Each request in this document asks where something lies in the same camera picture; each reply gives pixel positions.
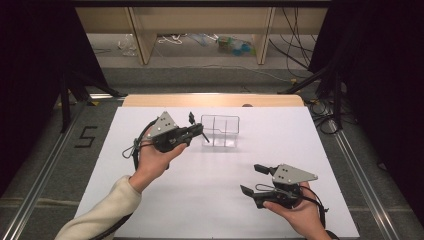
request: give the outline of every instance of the transparent container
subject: transparent container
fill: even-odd
[[[203,140],[207,147],[237,147],[240,118],[237,116],[202,115],[203,133],[209,139]]]
[[[124,56],[137,56],[137,47],[132,34],[126,34],[125,38],[118,42],[118,48]]]
[[[245,52],[252,53],[250,43],[235,39],[232,37],[219,37],[218,40],[219,50],[231,52],[234,56],[241,56]]]

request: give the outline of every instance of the gray floor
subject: gray floor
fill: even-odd
[[[205,39],[201,46],[190,37],[181,37],[182,44],[158,43],[148,65],[141,66],[137,57],[123,56],[117,45],[123,35],[89,35],[93,49],[109,85],[123,93],[271,93],[290,88],[294,76],[310,73],[269,45],[264,65],[257,65],[252,54],[233,56],[218,50],[217,44]],[[249,36],[236,37],[249,41]],[[272,41],[282,50],[288,45],[273,36]],[[313,49],[311,36],[302,36],[302,45]],[[305,64],[299,51],[291,48],[290,54]],[[299,93],[305,100],[314,98],[317,83]],[[102,93],[89,88],[91,93]],[[51,174],[37,205],[32,212],[20,239],[53,239],[57,231],[72,219],[91,172],[106,138],[120,100],[98,100],[94,105],[79,103],[73,112],[82,109],[57,165]],[[358,161],[381,200],[399,235],[399,239],[424,239],[424,230],[400,194],[390,175],[377,167],[378,156],[363,133],[361,126],[351,124],[353,118],[345,118],[343,133],[346,135]],[[86,127],[87,134],[95,139],[89,148],[77,148],[89,143],[80,139]],[[53,109],[51,121],[45,128],[30,158],[22,166],[7,192],[0,200],[0,234],[3,236],[20,203],[32,187],[44,162],[49,157],[59,137],[61,128],[60,106]],[[361,239],[384,239],[376,220],[357,184],[347,160],[334,135],[318,130],[343,196],[358,227]]]

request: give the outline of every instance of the clear plastic box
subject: clear plastic box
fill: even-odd
[[[203,146],[237,147],[240,118],[237,116],[202,115],[203,133],[209,139]]]

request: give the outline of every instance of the right hand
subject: right hand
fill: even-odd
[[[308,182],[302,182],[300,185],[309,188]],[[316,199],[314,194],[307,189],[303,189],[302,193],[305,197]],[[264,202],[263,205],[270,211],[285,218],[297,233],[308,240],[331,239],[321,224],[316,204],[303,200],[299,206],[293,209],[287,209],[273,202]]]

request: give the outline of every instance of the forearm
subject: forearm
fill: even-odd
[[[141,194],[128,179],[129,176],[119,179],[111,192],[92,210],[63,226],[56,239],[90,239],[132,214],[140,204]]]
[[[305,238],[308,240],[331,240],[331,237],[324,229],[322,231],[314,233],[313,236],[305,236]]]

